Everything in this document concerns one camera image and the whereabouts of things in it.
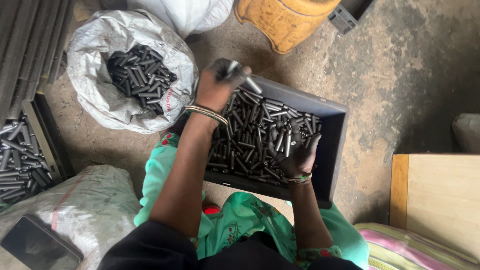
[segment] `striped cloth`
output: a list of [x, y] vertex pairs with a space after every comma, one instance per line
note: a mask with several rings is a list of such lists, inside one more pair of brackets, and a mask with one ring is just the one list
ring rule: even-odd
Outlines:
[[377, 223], [355, 225], [370, 247], [370, 270], [479, 270], [478, 261], [415, 233]]

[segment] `yellow plastic stool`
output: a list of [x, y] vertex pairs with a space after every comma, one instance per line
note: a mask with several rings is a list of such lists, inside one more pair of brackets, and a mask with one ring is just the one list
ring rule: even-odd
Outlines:
[[249, 22], [270, 40], [272, 50], [286, 54], [313, 33], [340, 0], [239, 0], [237, 20]]

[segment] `phone screen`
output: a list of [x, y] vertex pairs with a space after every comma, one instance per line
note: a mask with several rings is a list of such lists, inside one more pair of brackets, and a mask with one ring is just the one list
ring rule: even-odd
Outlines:
[[32, 270], [73, 270], [75, 254], [26, 217], [21, 217], [1, 244]]

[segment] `green floral fabric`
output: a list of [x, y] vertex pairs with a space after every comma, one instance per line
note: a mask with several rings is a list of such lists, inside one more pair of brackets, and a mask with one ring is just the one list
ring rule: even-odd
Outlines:
[[[134, 219], [137, 226], [148, 219], [153, 203], [167, 179], [177, 152], [178, 138], [174, 134], [170, 137], [165, 135], [152, 150], [145, 166], [144, 197], [140, 199], [143, 208]], [[343, 257], [368, 269], [368, 246], [355, 227], [345, 220], [335, 205], [320, 212], [335, 245], [297, 253], [295, 228], [284, 215], [253, 194], [235, 192], [228, 197], [219, 213], [202, 213], [198, 238], [191, 238], [191, 241], [196, 242], [198, 259], [203, 259], [230, 247], [241, 238], [263, 231], [273, 237], [283, 257], [304, 269], [321, 256]]]

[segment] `green bangle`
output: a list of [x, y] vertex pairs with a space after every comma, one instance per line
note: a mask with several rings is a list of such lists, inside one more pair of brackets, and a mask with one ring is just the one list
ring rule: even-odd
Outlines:
[[306, 175], [306, 176], [299, 177], [299, 178], [286, 178], [286, 179], [291, 184], [298, 184], [298, 183], [308, 181], [311, 178], [312, 178], [312, 173], [310, 173], [309, 175]]

